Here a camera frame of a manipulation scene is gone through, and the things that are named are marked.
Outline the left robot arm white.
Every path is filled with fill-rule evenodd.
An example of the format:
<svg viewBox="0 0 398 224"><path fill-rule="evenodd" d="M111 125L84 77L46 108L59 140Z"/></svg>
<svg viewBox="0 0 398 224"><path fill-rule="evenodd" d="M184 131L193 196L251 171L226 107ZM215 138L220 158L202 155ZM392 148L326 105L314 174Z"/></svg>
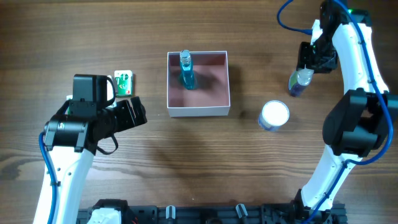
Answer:
<svg viewBox="0 0 398 224"><path fill-rule="evenodd" d="M68 99L39 135L45 172L34 223L75 223L93 159L108 154L98 143L146 122L138 96L114 107Z"/></svg>

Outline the teal liquid bottle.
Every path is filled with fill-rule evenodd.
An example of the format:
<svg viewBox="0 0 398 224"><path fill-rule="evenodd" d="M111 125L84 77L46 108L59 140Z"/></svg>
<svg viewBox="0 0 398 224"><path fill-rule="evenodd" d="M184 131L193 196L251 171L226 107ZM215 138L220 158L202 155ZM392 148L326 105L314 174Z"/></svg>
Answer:
<svg viewBox="0 0 398 224"><path fill-rule="evenodd" d="M180 52L180 81L187 90L194 90L197 86L195 72L193 69L193 60L189 50Z"/></svg>

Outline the cotton buds round container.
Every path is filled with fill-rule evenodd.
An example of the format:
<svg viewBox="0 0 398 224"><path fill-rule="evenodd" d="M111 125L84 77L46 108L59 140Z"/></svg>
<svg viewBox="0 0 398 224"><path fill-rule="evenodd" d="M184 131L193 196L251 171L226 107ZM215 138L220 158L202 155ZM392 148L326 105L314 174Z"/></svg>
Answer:
<svg viewBox="0 0 398 224"><path fill-rule="evenodd" d="M266 131L277 131L290 118L286 104L279 100L268 101L258 117L259 126Z"/></svg>

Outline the clear purple soap bottle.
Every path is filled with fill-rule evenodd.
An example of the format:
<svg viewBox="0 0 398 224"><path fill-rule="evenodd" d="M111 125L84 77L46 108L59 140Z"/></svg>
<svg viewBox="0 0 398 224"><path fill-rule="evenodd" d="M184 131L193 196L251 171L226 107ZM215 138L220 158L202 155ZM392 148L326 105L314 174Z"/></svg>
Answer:
<svg viewBox="0 0 398 224"><path fill-rule="evenodd" d="M307 67L296 69L296 71L294 71L289 78L289 95L293 97L300 96L304 89L309 86L313 74L314 70Z"/></svg>

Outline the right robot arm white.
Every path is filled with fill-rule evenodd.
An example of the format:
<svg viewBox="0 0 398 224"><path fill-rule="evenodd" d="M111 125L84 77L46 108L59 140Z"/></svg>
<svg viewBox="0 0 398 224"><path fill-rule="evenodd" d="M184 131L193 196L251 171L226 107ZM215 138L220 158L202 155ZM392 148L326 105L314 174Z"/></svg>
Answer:
<svg viewBox="0 0 398 224"><path fill-rule="evenodd" d="M323 1L310 42L300 45L297 75L341 68L344 95L323 123L325 149L311 179L293 206L298 219L325 213L356 165L378 160L389 148L397 118L397 96L391 94L377 67L368 11L348 9L346 1Z"/></svg>

